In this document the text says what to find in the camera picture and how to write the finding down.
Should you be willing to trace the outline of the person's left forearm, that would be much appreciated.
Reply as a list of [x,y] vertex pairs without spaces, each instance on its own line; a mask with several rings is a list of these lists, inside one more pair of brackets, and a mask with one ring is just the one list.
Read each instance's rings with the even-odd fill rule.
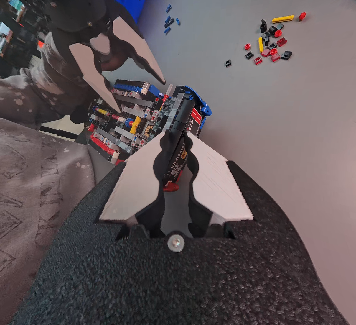
[[95,98],[96,92],[60,55],[50,32],[38,66],[0,80],[0,117],[38,129],[42,123],[88,109]]

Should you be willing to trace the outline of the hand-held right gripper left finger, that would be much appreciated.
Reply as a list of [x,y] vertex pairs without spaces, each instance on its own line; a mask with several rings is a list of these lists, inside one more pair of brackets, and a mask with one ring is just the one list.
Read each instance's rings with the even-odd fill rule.
[[130,156],[99,217],[131,229],[143,225],[150,237],[164,237],[162,180],[167,168],[167,132]]

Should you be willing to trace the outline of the grey desk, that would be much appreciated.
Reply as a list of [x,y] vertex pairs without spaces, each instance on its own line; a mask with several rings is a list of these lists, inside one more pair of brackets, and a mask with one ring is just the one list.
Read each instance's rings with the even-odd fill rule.
[[[245,59],[261,20],[289,60]],[[329,296],[355,324],[355,0],[146,0],[139,27],[167,85],[212,109],[201,139],[290,218]],[[175,21],[165,35],[165,20]]]

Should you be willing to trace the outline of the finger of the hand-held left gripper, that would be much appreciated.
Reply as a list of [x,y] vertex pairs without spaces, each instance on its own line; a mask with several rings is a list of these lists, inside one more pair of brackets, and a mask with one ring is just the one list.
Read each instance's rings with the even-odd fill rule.
[[121,113],[113,94],[106,86],[104,76],[96,68],[92,48],[81,43],[75,43],[69,46],[69,50],[83,74],[83,79],[112,109]]
[[129,57],[138,67],[147,71],[161,84],[166,84],[163,73],[146,40],[141,38],[122,17],[117,17],[113,21],[113,34],[120,42],[126,44]]

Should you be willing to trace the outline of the person's grey sweatshirt torso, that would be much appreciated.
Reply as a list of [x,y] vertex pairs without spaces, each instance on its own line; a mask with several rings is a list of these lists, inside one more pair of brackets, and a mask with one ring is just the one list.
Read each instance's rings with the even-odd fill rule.
[[8,324],[94,172],[86,145],[0,125],[0,323]]

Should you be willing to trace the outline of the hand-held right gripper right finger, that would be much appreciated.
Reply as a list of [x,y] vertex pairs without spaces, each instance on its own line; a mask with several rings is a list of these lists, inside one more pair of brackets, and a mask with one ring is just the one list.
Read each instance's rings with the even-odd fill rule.
[[223,237],[229,222],[252,221],[254,216],[233,175],[235,163],[185,133],[189,183],[188,225],[193,237]]

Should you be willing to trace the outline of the pile of small brick pieces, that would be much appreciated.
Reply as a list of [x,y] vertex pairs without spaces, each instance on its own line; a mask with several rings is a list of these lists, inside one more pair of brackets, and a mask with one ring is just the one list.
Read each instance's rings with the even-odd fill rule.
[[263,58],[268,58],[272,62],[278,60],[289,60],[292,56],[292,51],[278,52],[278,49],[287,44],[286,37],[283,36],[283,28],[285,22],[303,21],[307,16],[307,12],[302,12],[297,19],[294,15],[275,17],[272,19],[272,25],[268,27],[265,20],[261,20],[260,36],[255,44],[247,42],[243,51],[245,52],[245,59],[252,60],[255,65],[260,65]]

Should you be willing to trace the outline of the person's left hand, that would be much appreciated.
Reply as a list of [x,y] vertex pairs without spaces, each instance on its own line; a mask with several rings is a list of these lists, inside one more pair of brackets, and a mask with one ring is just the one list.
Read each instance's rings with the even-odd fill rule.
[[129,56],[123,51],[110,53],[109,55],[99,54],[99,67],[101,71],[115,71],[122,67]]

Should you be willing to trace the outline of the toy brick race car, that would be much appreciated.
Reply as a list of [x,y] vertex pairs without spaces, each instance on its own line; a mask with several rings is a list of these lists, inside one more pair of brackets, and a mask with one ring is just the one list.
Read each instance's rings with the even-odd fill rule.
[[168,87],[165,94],[145,81],[116,80],[109,92],[118,104],[115,110],[99,96],[90,105],[88,145],[106,161],[117,165],[134,155],[161,132],[178,131],[173,152],[163,176],[163,190],[177,191],[188,152],[184,133],[199,137],[212,111],[188,86]]

